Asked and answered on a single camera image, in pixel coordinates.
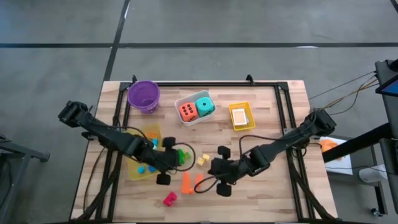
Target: orange object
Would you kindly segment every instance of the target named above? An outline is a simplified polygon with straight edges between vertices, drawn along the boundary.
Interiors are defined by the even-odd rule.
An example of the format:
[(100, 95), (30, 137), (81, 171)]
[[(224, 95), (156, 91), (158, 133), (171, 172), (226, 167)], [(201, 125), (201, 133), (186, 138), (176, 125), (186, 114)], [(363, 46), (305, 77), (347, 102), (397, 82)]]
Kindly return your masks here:
[(337, 143), (335, 143), (330, 139), (321, 140), (319, 144), (321, 145), (322, 152), (329, 151), (330, 149), (333, 149), (334, 147), (338, 146)]
[(153, 132), (150, 132), (150, 133), (146, 134), (146, 136), (147, 136), (147, 138), (151, 138), (151, 139), (156, 139), (157, 138), (157, 134), (153, 133)]
[(203, 174), (198, 174), (197, 175), (197, 177), (195, 178), (195, 186), (196, 186), (196, 184), (198, 184), (200, 181), (202, 181), (203, 180)]
[(184, 175), (182, 176), (181, 193), (193, 194), (193, 189), (191, 187), (191, 178), (188, 171), (185, 171)]
[(184, 103), (179, 109), (182, 120), (185, 122), (194, 121), (198, 118), (197, 107), (194, 103)]

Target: orange dice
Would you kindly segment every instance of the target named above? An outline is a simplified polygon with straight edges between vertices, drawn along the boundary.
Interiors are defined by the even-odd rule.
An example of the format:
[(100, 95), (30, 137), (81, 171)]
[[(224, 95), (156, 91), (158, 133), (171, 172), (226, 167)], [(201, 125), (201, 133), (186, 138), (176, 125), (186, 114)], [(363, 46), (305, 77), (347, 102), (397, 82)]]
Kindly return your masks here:
[(185, 122), (194, 121), (198, 118), (198, 111), (194, 103), (185, 103), (180, 106), (180, 114)]

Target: teal dice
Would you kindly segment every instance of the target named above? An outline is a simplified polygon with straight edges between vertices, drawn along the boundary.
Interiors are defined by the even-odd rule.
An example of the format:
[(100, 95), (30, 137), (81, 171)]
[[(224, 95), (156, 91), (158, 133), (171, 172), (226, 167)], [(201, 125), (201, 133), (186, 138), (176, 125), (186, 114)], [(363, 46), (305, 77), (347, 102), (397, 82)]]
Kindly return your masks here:
[(202, 97), (195, 102), (195, 106), (198, 110), (199, 117), (204, 117), (211, 114), (214, 110), (214, 104), (209, 97)]

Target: white basket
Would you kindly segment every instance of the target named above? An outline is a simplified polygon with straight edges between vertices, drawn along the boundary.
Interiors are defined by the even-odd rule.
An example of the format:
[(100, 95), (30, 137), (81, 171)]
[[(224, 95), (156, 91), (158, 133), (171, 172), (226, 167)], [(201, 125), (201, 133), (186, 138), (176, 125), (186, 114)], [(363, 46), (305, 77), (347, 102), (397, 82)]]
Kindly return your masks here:
[[(180, 106), (183, 105), (184, 103), (188, 103), (188, 102), (191, 102), (191, 103), (195, 104), (196, 100), (199, 100), (199, 99), (202, 98), (202, 97), (208, 97), (208, 98), (210, 98), (211, 102), (212, 102), (213, 105), (214, 105), (214, 111), (213, 111), (211, 114), (206, 115), (206, 116), (204, 116), (204, 117), (202, 117), (202, 118), (198, 118), (198, 119), (196, 119), (196, 120), (194, 120), (194, 121), (191, 121), (191, 122), (185, 122), (185, 121), (182, 119), (181, 114), (180, 114), (180, 110), (179, 110)], [(183, 124), (184, 126), (186, 126), (186, 127), (191, 126), (191, 125), (194, 125), (194, 124), (197, 124), (197, 123), (199, 123), (200, 121), (204, 121), (204, 120), (206, 120), (206, 119), (209, 119), (209, 118), (211, 118), (212, 116), (214, 116), (214, 113), (216, 112), (216, 104), (214, 103), (213, 99), (211, 98), (210, 93), (209, 93), (208, 91), (206, 91), (206, 90), (203, 90), (203, 91), (200, 91), (200, 92), (195, 93), (195, 94), (193, 94), (193, 95), (190, 95), (190, 96), (187, 96), (187, 97), (185, 97), (185, 98), (179, 99), (179, 100), (177, 100), (177, 101), (174, 103), (174, 105), (175, 105), (175, 109), (177, 110), (178, 117), (180, 118), (180, 121), (181, 121), (182, 124)]]

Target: white container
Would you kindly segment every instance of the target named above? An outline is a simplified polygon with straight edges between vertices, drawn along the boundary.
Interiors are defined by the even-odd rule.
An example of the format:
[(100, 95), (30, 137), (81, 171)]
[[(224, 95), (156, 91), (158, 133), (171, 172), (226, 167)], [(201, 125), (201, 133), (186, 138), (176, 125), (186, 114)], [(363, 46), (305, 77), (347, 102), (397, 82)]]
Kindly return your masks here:
[[(198, 118), (198, 119), (196, 119), (196, 120), (194, 120), (194, 121), (191, 121), (191, 122), (185, 122), (185, 121), (182, 119), (181, 114), (180, 114), (180, 110), (179, 110), (180, 106), (183, 105), (184, 103), (188, 103), (188, 102), (191, 102), (191, 103), (195, 104), (196, 100), (199, 100), (199, 99), (202, 98), (202, 97), (208, 97), (208, 98), (210, 98), (211, 102), (212, 102), (213, 105), (214, 105), (214, 111), (213, 111), (211, 114), (206, 115), (206, 116), (204, 116), (204, 117), (202, 117), (202, 118)], [(213, 116), (214, 116), (214, 113), (216, 112), (216, 104), (214, 103), (213, 99), (211, 98), (210, 93), (209, 93), (208, 91), (206, 91), (206, 90), (203, 90), (203, 91), (200, 91), (200, 92), (195, 93), (195, 94), (193, 94), (193, 95), (190, 95), (190, 96), (187, 96), (187, 97), (185, 97), (185, 98), (179, 99), (179, 100), (177, 100), (177, 101), (174, 103), (174, 106), (175, 106), (175, 109), (177, 110), (178, 117), (180, 118), (180, 121), (181, 121), (182, 124), (183, 124), (184, 126), (186, 126), (186, 127), (191, 126), (191, 125), (194, 125), (194, 124), (197, 124), (197, 123), (199, 123), (200, 121), (204, 121), (204, 120), (206, 120), (206, 119), (209, 119), (209, 118), (213, 117)]]
[(377, 181), (387, 180), (386, 167), (384, 166), (384, 164), (374, 166), (372, 168), (368, 167), (359, 171), (359, 178), (363, 182), (373, 183)]

